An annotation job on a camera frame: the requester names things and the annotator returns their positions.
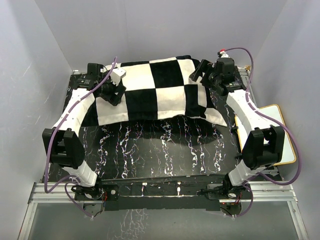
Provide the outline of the black white checkered pillowcase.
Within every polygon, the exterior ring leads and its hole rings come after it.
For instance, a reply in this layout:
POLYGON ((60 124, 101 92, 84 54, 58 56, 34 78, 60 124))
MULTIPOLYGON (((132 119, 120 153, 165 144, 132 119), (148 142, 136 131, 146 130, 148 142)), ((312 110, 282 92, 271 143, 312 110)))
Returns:
POLYGON ((121 102, 113 106, 97 96, 81 125, 103 126, 185 116, 227 126, 212 103, 209 89, 189 79, 199 64, 190 55, 118 63, 117 67, 126 72, 122 78, 126 90, 121 102))

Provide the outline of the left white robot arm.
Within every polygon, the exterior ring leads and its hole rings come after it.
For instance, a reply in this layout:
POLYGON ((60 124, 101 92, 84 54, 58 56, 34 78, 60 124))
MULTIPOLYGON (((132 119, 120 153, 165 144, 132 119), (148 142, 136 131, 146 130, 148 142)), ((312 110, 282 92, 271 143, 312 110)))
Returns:
POLYGON ((68 172, 75 180, 72 191, 98 200, 103 195, 101 178, 87 164, 85 150, 79 140, 79 131, 88 111, 97 97, 115 107, 121 102, 126 87, 122 79, 126 71, 113 62, 110 69, 98 63, 88 63, 86 73, 75 75, 73 90, 67 107, 52 128, 43 130, 42 139, 46 151, 44 182, 48 182, 49 165, 54 164, 68 172))

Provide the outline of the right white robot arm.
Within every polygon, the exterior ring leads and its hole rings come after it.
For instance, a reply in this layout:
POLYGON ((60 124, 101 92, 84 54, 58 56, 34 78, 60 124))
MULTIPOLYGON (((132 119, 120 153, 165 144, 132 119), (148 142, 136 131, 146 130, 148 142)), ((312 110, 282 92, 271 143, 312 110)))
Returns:
POLYGON ((282 160, 285 131, 259 116, 232 58, 220 57, 214 63, 202 59, 189 78, 225 96, 226 104, 235 112, 247 133, 239 164, 225 175, 222 185, 207 186, 199 194, 207 198, 214 195, 230 199, 239 197, 247 182, 282 160))

